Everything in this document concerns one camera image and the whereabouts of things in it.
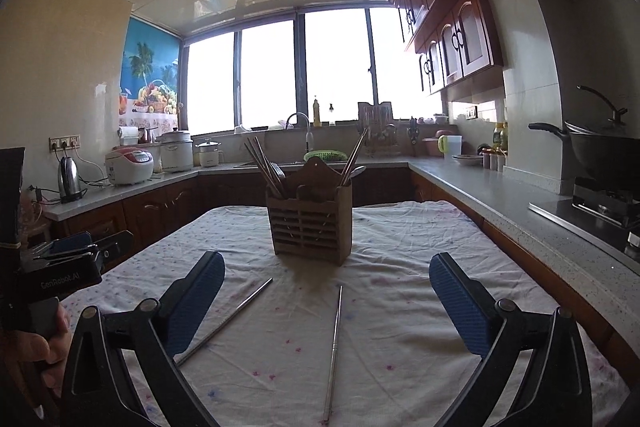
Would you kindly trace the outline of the person's left hand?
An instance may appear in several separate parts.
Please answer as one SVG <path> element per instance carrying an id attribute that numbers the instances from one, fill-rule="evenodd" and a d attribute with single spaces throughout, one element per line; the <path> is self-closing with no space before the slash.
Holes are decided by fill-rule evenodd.
<path id="1" fill-rule="evenodd" d="M 73 334 L 70 317 L 58 303 L 54 334 L 46 339 L 35 333 L 1 331 L 1 368 L 30 409 L 43 405 L 48 390 L 61 395 L 65 365 Z"/>

